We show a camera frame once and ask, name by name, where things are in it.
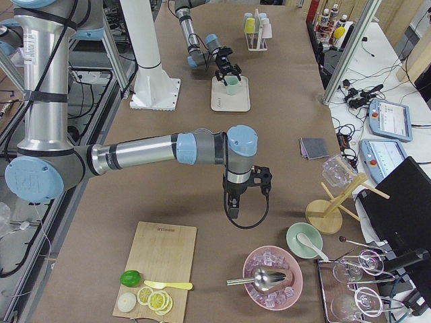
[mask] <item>white spoon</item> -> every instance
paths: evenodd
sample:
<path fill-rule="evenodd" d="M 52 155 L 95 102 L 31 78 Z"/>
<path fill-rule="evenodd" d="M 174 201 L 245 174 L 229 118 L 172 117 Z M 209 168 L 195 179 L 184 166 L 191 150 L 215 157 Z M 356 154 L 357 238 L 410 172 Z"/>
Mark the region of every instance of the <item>white spoon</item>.
<path fill-rule="evenodd" d="M 303 244 L 306 247 L 309 247 L 311 249 L 313 249 L 324 261 L 329 261 L 329 258 L 326 254 L 324 254 L 322 252 L 322 250 L 319 250 L 319 248 L 317 248 L 311 241 L 310 239 L 306 236 L 306 234 L 300 232 L 299 234 L 296 235 L 296 239 Z"/>

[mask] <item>pink bowl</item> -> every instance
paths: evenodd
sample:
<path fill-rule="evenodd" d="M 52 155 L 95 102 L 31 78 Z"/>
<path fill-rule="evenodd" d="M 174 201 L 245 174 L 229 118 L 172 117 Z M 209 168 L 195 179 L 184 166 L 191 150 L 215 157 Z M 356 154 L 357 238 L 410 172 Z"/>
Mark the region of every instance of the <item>pink bowl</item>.
<path fill-rule="evenodd" d="M 270 311 L 282 311 L 294 305 L 302 292 L 302 272 L 295 258 L 286 250 L 276 246 L 259 247 L 245 260 L 242 276 L 251 277 L 253 268 L 262 265 L 290 269 L 294 276 L 294 283 L 291 288 L 286 287 L 287 289 L 269 295 L 258 293 L 253 284 L 246 284 L 245 290 L 250 298 L 257 305 Z"/>

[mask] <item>blue joint cap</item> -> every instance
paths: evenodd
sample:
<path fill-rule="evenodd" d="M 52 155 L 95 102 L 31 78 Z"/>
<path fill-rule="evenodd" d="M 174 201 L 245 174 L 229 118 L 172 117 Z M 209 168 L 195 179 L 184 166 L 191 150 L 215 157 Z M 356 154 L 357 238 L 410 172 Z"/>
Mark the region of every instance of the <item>blue joint cap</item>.
<path fill-rule="evenodd" d="M 205 37 L 205 45 L 208 45 L 210 42 L 217 39 L 218 37 L 216 34 L 209 34 L 208 36 Z"/>
<path fill-rule="evenodd" d="M 0 25 L 4 25 L 6 27 L 20 27 L 20 23 L 14 20 L 13 18 L 4 19 L 0 22 Z"/>
<path fill-rule="evenodd" d="M 5 179 L 13 193 L 32 203 L 55 199 L 65 187 L 60 174 L 50 163 L 30 156 L 12 160 L 6 167 Z"/>
<path fill-rule="evenodd" d="M 46 7 L 57 0 L 12 0 L 13 3 L 23 8 L 38 9 Z"/>
<path fill-rule="evenodd" d="M 242 124 L 228 130 L 229 147 L 238 155 L 252 157 L 257 152 L 257 134 Z"/>
<path fill-rule="evenodd" d="M 0 49 L 5 53 L 6 56 L 10 56 L 15 52 L 15 48 L 6 42 L 0 41 Z"/>
<path fill-rule="evenodd" d="M 180 133 L 176 140 L 176 160 L 182 164 L 193 165 L 196 162 L 197 146 L 192 133 Z"/>
<path fill-rule="evenodd" d="M 187 63 L 192 69 L 197 69 L 197 64 L 192 56 L 187 57 Z"/>
<path fill-rule="evenodd" d="M 77 30 L 73 35 L 73 39 L 78 40 L 101 40 L 104 36 L 104 28 L 91 29 L 91 30 Z"/>

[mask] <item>yellow knife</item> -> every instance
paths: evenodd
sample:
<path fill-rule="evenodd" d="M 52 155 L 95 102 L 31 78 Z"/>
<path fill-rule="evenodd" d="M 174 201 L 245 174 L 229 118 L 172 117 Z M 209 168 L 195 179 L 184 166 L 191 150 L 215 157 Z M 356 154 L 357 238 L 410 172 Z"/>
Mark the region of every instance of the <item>yellow knife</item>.
<path fill-rule="evenodd" d="M 161 283 L 159 281 L 143 281 L 143 283 L 154 289 L 163 289 L 165 287 L 171 287 L 171 288 L 186 289 L 189 291 L 190 289 L 193 288 L 192 283 Z"/>

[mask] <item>light green bowl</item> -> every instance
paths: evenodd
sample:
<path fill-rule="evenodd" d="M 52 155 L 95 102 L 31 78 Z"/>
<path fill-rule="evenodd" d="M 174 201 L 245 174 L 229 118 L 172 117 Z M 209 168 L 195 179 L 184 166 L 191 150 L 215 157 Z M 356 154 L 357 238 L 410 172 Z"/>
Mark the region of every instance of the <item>light green bowl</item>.
<path fill-rule="evenodd" d="M 317 253 L 296 239 L 296 235 L 300 232 L 304 233 L 318 249 L 322 250 L 323 240 L 320 232 L 308 223 L 298 222 L 291 225 L 286 234 L 288 246 L 295 255 L 305 259 L 314 258 L 317 256 Z"/>

